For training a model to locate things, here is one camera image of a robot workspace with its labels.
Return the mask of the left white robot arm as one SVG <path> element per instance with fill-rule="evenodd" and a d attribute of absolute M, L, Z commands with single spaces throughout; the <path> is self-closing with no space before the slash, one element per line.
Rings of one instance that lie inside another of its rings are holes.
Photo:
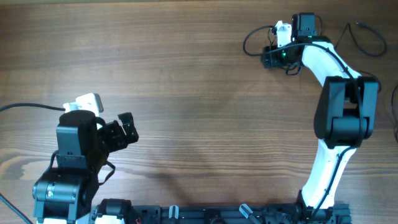
<path fill-rule="evenodd" d="M 90 212 L 102 185 L 98 174 L 103 166 L 113 166 L 109 155 L 139 140 L 132 114 L 122 113 L 118 118 L 106 123 L 87 110 L 61 115 L 56 129 L 58 149 L 32 189 L 38 223 L 49 218 L 75 223 Z"/>

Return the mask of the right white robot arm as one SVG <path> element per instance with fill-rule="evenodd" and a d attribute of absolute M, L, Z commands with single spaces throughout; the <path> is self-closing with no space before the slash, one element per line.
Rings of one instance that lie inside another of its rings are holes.
<path fill-rule="evenodd" d="M 264 48 L 266 68 L 308 68 L 322 86 L 313 120 L 318 149 L 300 193 L 307 219 L 327 215 L 351 156 L 374 129 L 378 82 L 353 70 L 325 36 L 318 35 L 313 13 L 299 13 L 291 23 L 271 26 L 277 43 Z"/>

